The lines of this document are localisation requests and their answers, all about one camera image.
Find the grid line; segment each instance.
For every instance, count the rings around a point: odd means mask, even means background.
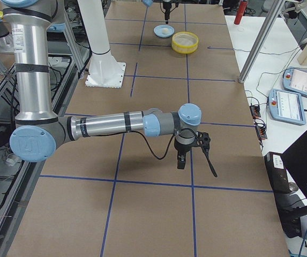
[[[140,52],[140,49],[141,49],[141,43],[143,42],[143,35],[144,35],[147,11],[148,11],[148,7],[146,7],[146,12],[145,12],[145,17],[144,17],[144,24],[143,24],[143,30],[141,31],[140,45],[139,45],[139,50],[138,50],[139,52]]]
[[[106,226],[104,227],[104,234],[103,234],[103,241],[102,241],[102,247],[101,247],[100,257],[103,257],[103,254],[104,254],[104,247],[105,247],[105,245],[106,245],[107,232],[108,232],[108,225],[109,225],[109,220],[110,220],[110,213],[111,213],[111,208],[112,208],[112,206],[113,206],[113,199],[114,199],[114,193],[115,193],[115,187],[116,187],[116,179],[117,179],[117,174],[118,174],[118,171],[119,171],[119,164],[120,164],[120,159],[121,159],[121,153],[122,153],[124,138],[125,138],[125,134],[122,135],[122,139],[121,139],[121,145],[120,145],[120,150],[119,150],[119,156],[118,156],[118,159],[117,159],[116,172],[115,172],[114,182],[113,182],[113,189],[111,190],[111,197],[110,197],[110,203],[109,203],[109,208],[108,208]]]
[[[131,87],[131,94],[130,94],[131,97],[133,95],[134,83],[136,81],[137,68],[138,68],[138,63],[136,63],[136,68],[134,70],[134,76],[133,76],[132,87]]]
[[[89,177],[71,177],[71,176],[60,176],[60,175],[40,175],[40,177],[42,177],[42,178],[59,178],[59,179],[76,179],[76,180],[93,180],[93,181],[112,182],[112,183],[115,182],[114,179],[89,178]],[[153,186],[173,186],[173,187],[187,187],[187,188],[191,188],[191,185],[185,185],[185,184],[146,182],[146,181],[134,181],[134,180],[118,180],[117,179],[116,183],[141,184],[141,185],[153,185]],[[223,186],[202,186],[202,185],[194,185],[193,187],[194,188],[202,188],[202,189],[212,189],[212,190],[273,193],[273,191],[271,191],[271,190],[252,189],[252,188],[223,187]]]
[[[118,20],[118,21],[146,21],[146,22],[162,22],[161,20],[132,20],[132,19],[105,19],[105,20]],[[207,25],[227,25],[226,23],[213,23],[213,22],[184,22],[184,21],[169,21],[169,23],[188,23],[188,24],[207,24]]]

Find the blue tape line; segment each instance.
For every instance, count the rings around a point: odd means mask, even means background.
[[[147,10],[148,10],[148,8],[146,7],[143,30],[141,31],[141,37],[140,37],[140,45],[139,45],[139,50],[138,50],[139,52],[140,52],[140,49],[141,49],[141,43],[143,42],[143,35],[144,35],[144,28],[145,28],[145,23],[146,23]]]
[[[201,122],[201,124],[210,124],[210,125],[219,125],[219,126],[233,126],[233,127],[255,127],[254,125],[213,123],[213,122]]]
[[[59,176],[59,175],[40,175],[39,177],[41,177],[41,178],[63,178],[63,179],[76,179],[76,180],[93,180],[93,181],[114,182],[113,179],[106,179],[106,178],[71,177],[71,176]]]
[[[156,77],[156,76],[144,76],[144,75],[136,75],[138,78],[152,78],[152,79],[182,79],[186,80],[186,78],[173,78],[173,77]]]
[[[127,19],[106,19],[105,20],[120,20],[120,21],[143,21],[143,20],[127,20]]]
[[[192,150],[190,150],[190,170],[191,170],[191,204],[192,204],[192,228],[194,238],[194,257],[197,257],[197,240],[196,240],[196,214],[195,214],[195,190],[194,190],[194,171]]]
[[[114,179],[105,179],[105,178],[71,177],[71,176],[59,176],[59,175],[40,175],[40,177],[115,182]],[[184,185],[184,184],[157,183],[157,182],[131,181],[131,180],[116,180],[116,182],[117,183],[128,183],[128,184],[156,185],[156,186],[175,186],[175,187],[189,187],[189,188],[192,187],[192,185]],[[273,191],[271,191],[271,190],[260,190],[260,189],[249,189],[249,188],[200,186],[200,185],[194,185],[193,187],[194,188],[204,188],[204,189],[215,189],[215,190],[232,190],[232,191],[273,193]]]
[[[105,20],[119,20],[119,21],[144,21],[144,20],[127,20],[127,19],[105,19]],[[162,22],[161,20],[146,20],[146,22]],[[180,23],[180,24],[207,24],[207,25],[227,25],[225,23],[213,23],[213,22],[184,22],[184,21],[169,21],[169,23]]]
[[[243,191],[243,192],[259,192],[259,193],[273,193],[272,190],[249,189],[249,188],[235,188],[235,187],[221,187],[221,186],[194,186],[195,188],[215,189],[215,190],[229,190],[229,191]]]
[[[130,94],[131,97],[132,97],[132,95],[133,95],[134,82],[135,82],[135,80],[136,80],[137,68],[138,68],[138,63],[136,63],[136,68],[135,68],[135,70],[134,70],[134,76],[133,76],[132,88],[131,88],[131,94]]]
[[[122,139],[121,139],[121,144],[120,144],[119,157],[117,159],[117,164],[116,164],[116,172],[115,172],[115,177],[114,177],[113,189],[111,190],[111,197],[110,197],[110,203],[109,203],[109,208],[108,208],[106,227],[104,228],[104,234],[103,234],[103,241],[102,241],[100,257],[103,257],[104,247],[106,245],[108,225],[109,225],[109,219],[110,219],[110,212],[111,212],[111,207],[113,205],[114,192],[115,192],[115,186],[116,186],[116,179],[117,179],[117,174],[118,174],[118,171],[119,171],[119,164],[120,164],[120,159],[121,159],[121,153],[122,153],[122,147],[123,147],[124,138],[125,138],[125,135],[123,134],[122,135]]]
[[[236,82],[234,79],[190,79],[190,80]]]
[[[134,181],[134,180],[117,180],[116,182],[126,183],[126,184],[154,185],[154,186],[191,187],[191,185],[183,185],[183,184],[157,183],[157,182],[145,182],[145,181]]]
[[[158,44],[133,44],[133,43],[109,43],[109,44],[120,44],[123,46],[142,46],[142,47],[171,47],[171,46],[164,46]]]

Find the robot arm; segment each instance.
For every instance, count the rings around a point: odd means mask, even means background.
[[[186,153],[201,147],[208,163],[209,137],[198,133],[201,110],[194,104],[178,112],[158,109],[96,117],[57,117],[50,97],[46,30],[59,16],[60,0],[1,0],[4,18],[11,24],[20,113],[11,135],[12,151],[22,160],[39,162],[54,154],[64,143],[81,137],[144,130],[148,137],[175,135],[179,169],[184,169]]]

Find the cardboard table surface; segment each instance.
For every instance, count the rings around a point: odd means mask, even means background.
[[[170,24],[191,31],[188,56],[157,38],[159,4],[112,2],[112,55],[121,89],[77,85],[67,115],[113,114],[187,102],[203,111],[214,178],[200,149],[177,170],[176,151],[153,158],[140,135],[86,138],[50,158],[8,253],[19,256],[288,256],[222,8],[184,5]],[[162,155],[170,136],[149,138]]]

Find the aluminum pole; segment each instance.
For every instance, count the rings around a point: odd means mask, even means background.
[[[254,42],[252,49],[250,51],[250,54],[244,64],[244,67],[240,73],[239,76],[239,83],[244,83],[247,76],[249,75],[249,72],[254,64],[254,62],[257,59],[257,56],[272,28],[272,26],[275,23],[276,18],[278,17],[278,14],[280,10],[282,9],[282,6],[284,5],[285,0],[275,0],[272,4],[272,7],[267,14],[267,17],[264,20],[263,25],[261,26],[261,29],[258,33],[258,36],[256,38],[256,41]]]

